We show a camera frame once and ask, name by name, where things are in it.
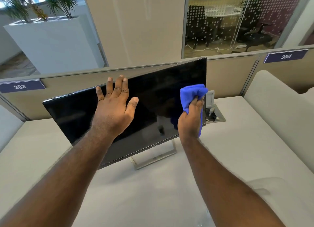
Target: silver monitor stand base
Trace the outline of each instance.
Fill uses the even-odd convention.
[[[158,155],[158,156],[156,156],[154,158],[148,159],[147,161],[144,161],[142,163],[136,163],[135,160],[132,157],[129,157],[129,159],[131,160],[131,162],[134,165],[135,170],[139,170],[139,169],[141,169],[143,167],[146,167],[146,166],[148,166],[148,165],[150,165],[152,163],[155,163],[155,162],[157,162],[159,160],[162,160],[162,159],[167,158],[167,157],[169,157],[169,156],[171,156],[173,154],[176,154],[176,146],[175,146],[174,139],[172,139],[171,142],[172,142],[173,150],[165,152],[164,154]]]

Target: white planter box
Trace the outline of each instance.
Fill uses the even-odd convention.
[[[102,68],[104,60],[86,15],[4,26],[41,74]]]

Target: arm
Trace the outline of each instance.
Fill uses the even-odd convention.
[[[198,141],[203,99],[183,112],[178,130],[196,184],[217,227],[284,227],[273,210]]]
[[[134,118],[138,98],[126,107],[128,80],[108,78],[107,95],[96,87],[98,106],[91,129],[0,220],[1,227],[71,226],[86,190],[113,140]]]

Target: number sign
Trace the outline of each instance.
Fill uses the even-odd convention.
[[[271,53],[267,55],[264,63],[303,59],[307,51],[308,49]]]
[[[46,87],[43,85],[40,79],[6,82],[6,83],[0,84],[0,92],[2,93],[17,92],[17,91],[30,91],[30,90],[38,90],[38,89],[45,89],[45,88]]]

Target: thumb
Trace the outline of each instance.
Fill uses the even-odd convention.
[[[125,110],[124,114],[126,114],[131,119],[131,121],[134,118],[135,108],[138,102],[139,102],[139,99],[137,97],[131,98],[131,100],[129,101],[127,105],[127,109]]]

